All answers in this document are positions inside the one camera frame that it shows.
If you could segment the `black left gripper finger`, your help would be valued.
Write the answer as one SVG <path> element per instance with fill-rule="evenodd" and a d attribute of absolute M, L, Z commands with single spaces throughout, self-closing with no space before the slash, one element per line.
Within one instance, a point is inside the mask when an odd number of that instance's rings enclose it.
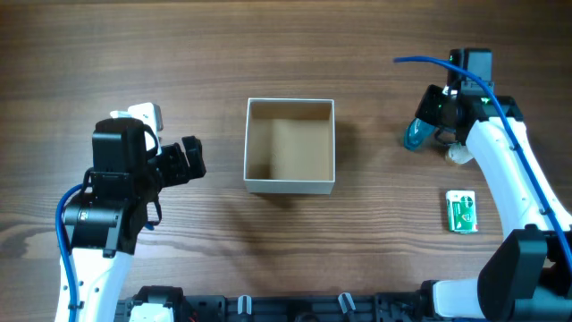
<path fill-rule="evenodd" d="M 184 170 L 183 180 L 185 182 L 198 179 L 200 177 L 200 164 L 194 162 L 191 163 L 186 162 L 183 167 L 183 170 Z"/>
<path fill-rule="evenodd" d="M 201 140 L 195 136 L 188 136 L 182 138 L 182 143 L 185 148 L 188 163 L 194 162 L 200 164 L 199 178 L 204 177 L 206 175 L 206 166 L 203 159 Z"/>

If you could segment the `blue Listerine mouthwash bottle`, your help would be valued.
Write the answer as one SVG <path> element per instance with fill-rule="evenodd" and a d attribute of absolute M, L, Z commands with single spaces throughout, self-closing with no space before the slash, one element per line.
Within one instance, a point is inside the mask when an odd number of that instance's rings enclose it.
<path fill-rule="evenodd" d="M 424 140 L 431 136 L 435 131 L 435 127 L 418 118 L 414 119 L 404 134 L 403 144 L 408 150 L 416 150 L 420 148 Z"/>

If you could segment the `white Pantene tube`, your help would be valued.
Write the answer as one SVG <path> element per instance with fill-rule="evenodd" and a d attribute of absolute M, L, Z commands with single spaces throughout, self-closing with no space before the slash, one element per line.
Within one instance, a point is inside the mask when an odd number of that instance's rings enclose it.
<path fill-rule="evenodd" d="M 445 160 L 452 165 L 463 165 L 473 158 L 467 146 L 462 145 L 460 142 L 450 145 L 445 154 Z"/>

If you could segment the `green white soap box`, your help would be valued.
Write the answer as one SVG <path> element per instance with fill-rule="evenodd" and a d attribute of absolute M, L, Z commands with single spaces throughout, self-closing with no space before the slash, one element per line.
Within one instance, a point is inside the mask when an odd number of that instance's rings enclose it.
<path fill-rule="evenodd" d="M 473 191 L 447 191 L 445 194 L 449 230 L 453 233 L 477 233 L 475 193 Z"/>

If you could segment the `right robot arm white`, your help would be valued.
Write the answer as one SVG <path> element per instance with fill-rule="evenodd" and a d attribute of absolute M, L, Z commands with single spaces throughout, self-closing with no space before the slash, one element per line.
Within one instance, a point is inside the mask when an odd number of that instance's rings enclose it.
<path fill-rule="evenodd" d="M 474 159 L 500 215 L 503 242 L 472 279 L 427 281 L 416 309 L 423 318 L 489 321 L 571 319 L 571 215 L 535 159 L 512 97 L 431 85 L 406 135 L 415 148 L 434 131 L 451 131 Z"/>

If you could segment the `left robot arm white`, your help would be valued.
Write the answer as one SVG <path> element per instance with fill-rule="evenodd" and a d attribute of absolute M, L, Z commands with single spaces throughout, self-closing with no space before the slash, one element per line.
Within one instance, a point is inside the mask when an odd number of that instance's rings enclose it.
<path fill-rule="evenodd" d="M 94 165 L 56 209 L 61 252 L 58 321 L 111 321 L 139 233 L 160 225 L 147 206 L 162 189 L 206 174 L 201 141 L 147 150 L 143 140 L 95 139 Z"/>

